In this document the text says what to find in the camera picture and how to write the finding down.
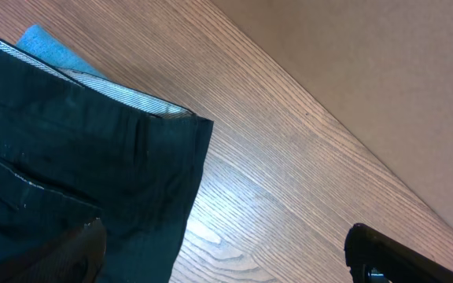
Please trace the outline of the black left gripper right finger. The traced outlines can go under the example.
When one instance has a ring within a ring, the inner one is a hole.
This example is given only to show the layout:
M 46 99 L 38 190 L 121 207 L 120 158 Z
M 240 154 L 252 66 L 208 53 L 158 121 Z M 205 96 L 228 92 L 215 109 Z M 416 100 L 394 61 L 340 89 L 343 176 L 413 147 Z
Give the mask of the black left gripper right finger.
M 452 270 L 363 223 L 348 231 L 344 253 L 354 283 L 453 283 Z

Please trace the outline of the black shorts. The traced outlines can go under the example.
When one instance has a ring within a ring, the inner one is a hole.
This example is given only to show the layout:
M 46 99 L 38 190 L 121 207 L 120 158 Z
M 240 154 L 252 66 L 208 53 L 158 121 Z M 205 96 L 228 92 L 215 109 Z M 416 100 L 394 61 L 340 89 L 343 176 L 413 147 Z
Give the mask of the black shorts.
M 99 219 L 101 282 L 166 282 L 213 123 L 0 39 L 0 263 Z

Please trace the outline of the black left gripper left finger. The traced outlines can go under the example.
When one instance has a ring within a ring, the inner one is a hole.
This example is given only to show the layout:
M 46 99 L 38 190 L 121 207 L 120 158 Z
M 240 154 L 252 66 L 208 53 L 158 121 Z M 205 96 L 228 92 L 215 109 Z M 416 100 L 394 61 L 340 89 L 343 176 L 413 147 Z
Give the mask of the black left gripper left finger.
M 104 265 L 106 230 L 99 218 L 0 262 L 0 283 L 94 282 Z

